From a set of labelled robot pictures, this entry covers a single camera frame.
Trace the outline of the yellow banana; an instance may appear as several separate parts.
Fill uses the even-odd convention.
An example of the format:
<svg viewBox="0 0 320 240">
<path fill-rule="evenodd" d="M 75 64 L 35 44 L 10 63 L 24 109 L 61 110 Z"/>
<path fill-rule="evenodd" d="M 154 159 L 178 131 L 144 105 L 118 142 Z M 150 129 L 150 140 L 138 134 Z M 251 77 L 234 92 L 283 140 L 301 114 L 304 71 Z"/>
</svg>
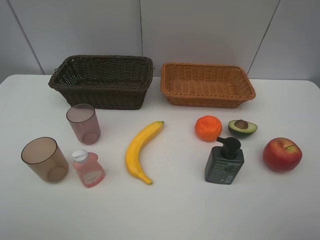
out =
<svg viewBox="0 0 320 240">
<path fill-rule="evenodd" d="M 164 121 L 155 121 L 147 125 L 133 138 L 125 153 L 125 166 L 128 173 L 147 185 L 151 185 L 153 181 L 144 173 L 140 163 L 140 153 L 161 132 L 164 125 Z"/>
</svg>

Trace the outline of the peeled orange tangerine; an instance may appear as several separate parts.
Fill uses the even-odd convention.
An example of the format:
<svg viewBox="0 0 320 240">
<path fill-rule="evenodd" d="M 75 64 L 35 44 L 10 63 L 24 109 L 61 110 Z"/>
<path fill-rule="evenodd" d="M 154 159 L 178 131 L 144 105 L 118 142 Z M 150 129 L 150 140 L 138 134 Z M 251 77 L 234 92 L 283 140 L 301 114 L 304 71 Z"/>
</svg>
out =
<svg viewBox="0 0 320 240">
<path fill-rule="evenodd" d="M 221 135 L 222 122 L 215 116 L 206 115 L 200 117 L 194 126 L 197 137 L 206 142 L 214 142 Z"/>
</svg>

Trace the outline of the dark green pump bottle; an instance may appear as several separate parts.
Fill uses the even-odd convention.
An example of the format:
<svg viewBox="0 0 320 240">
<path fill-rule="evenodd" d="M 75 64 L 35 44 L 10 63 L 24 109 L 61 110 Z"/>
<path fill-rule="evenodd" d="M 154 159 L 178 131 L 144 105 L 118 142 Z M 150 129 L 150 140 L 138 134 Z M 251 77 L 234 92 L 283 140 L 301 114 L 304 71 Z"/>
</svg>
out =
<svg viewBox="0 0 320 240">
<path fill-rule="evenodd" d="M 208 157 L 204 179 L 208 183 L 230 185 L 245 163 L 241 142 L 234 137 L 218 137 L 222 146 L 214 146 Z"/>
</svg>

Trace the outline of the halved avocado with pit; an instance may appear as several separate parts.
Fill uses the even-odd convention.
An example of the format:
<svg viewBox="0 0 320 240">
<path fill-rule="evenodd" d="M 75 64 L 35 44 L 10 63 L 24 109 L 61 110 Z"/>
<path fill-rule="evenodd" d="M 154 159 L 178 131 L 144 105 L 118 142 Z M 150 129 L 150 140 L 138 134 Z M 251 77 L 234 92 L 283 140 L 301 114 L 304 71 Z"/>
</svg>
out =
<svg viewBox="0 0 320 240">
<path fill-rule="evenodd" d="M 238 119 L 228 123 L 228 130 L 235 138 L 243 139 L 254 134 L 258 130 L 258 126 L 255 123 Z"/>
</svg>

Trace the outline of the red apple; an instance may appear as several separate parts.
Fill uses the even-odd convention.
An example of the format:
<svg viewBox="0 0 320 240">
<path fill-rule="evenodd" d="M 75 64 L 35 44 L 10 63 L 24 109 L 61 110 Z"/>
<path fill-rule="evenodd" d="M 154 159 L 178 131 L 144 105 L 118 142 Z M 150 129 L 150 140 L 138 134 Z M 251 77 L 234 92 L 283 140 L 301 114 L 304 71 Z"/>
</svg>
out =
<svg viewBox="0 0 320 240">
<path fill-rule="evenodd" d="M 301 162 L 303 153 L 292 140 L 277 137 L 264 147 L 262 159 L 265 165 L 279 173 L 292 171 Z"/>
</svg>

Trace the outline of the light orange wicker basket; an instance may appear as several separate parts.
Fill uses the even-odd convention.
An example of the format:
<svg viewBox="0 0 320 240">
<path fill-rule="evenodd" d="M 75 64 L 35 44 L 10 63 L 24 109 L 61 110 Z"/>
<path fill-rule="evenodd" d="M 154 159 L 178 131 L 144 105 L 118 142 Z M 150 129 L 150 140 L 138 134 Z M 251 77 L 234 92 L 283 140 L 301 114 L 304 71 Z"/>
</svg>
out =
<svg viewBox="0 0 320 240">
<path fill-rule="evenodd" d="M 234 109 L 256 97 L 245 71 L 226 64 L 165 63 L 160 88 L 175 106 Z"/>
</svg>

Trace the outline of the dark brown wicker basket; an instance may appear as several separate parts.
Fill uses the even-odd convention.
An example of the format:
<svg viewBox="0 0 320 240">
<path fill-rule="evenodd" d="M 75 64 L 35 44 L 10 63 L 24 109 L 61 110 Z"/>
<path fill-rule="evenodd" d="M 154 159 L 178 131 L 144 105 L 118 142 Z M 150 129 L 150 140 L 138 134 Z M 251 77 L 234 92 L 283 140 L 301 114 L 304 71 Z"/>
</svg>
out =
<svg viewBox="0 0 320 240">
<path fill-rule="evenodd" d="M 144 56 L 72 55 L 49 80 L 70 106 L 138 110 L 153 80 L 153 61 Z"/>
</svg>

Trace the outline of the purple translucent plastic cup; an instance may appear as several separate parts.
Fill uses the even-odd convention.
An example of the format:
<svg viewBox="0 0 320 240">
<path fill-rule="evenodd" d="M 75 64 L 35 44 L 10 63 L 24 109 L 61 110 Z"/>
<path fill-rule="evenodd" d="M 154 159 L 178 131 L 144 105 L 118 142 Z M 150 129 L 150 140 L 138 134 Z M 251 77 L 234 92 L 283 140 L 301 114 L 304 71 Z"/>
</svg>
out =
<svg viewBox="0 0 320 240">
<path fill-rule="evenodd" d="M 72 106 L 66 112 L 68 120 L 76 138 L 85 145 L 93 145 L 101 136 L 95 108 L 87 103 Z"/>
</svg>

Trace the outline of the pink liquid bottle white cap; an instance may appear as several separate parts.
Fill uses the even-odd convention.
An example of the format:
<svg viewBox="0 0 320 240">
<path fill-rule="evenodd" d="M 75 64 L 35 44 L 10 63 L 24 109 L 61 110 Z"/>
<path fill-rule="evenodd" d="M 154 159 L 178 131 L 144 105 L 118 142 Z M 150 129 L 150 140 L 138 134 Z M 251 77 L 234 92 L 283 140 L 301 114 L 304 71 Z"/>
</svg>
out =
<svg viewBox="0 0 320 240">
<path fill-rule="evenodd" d="M 72 166 L 85 188 L 92 188 L 105 178 L 105 170 L 96 153 L 80 149 L 72 153 L 72 158 Z"/>
</svg>

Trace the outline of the brown translucent plastic cup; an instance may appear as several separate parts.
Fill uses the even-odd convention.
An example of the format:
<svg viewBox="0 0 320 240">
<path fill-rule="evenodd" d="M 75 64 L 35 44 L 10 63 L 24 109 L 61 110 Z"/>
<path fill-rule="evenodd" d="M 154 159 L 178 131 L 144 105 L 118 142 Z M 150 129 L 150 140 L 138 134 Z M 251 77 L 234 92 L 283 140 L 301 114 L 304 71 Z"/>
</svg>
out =
<svg viewBox="0 0 320 240">
<path fill-rule="evenodd" d="M 21 151 L 21 160 L 46 183 L 57 183 L 65 178 L 69 164 L 55 139 L 39 137 Z"/>
</svg>

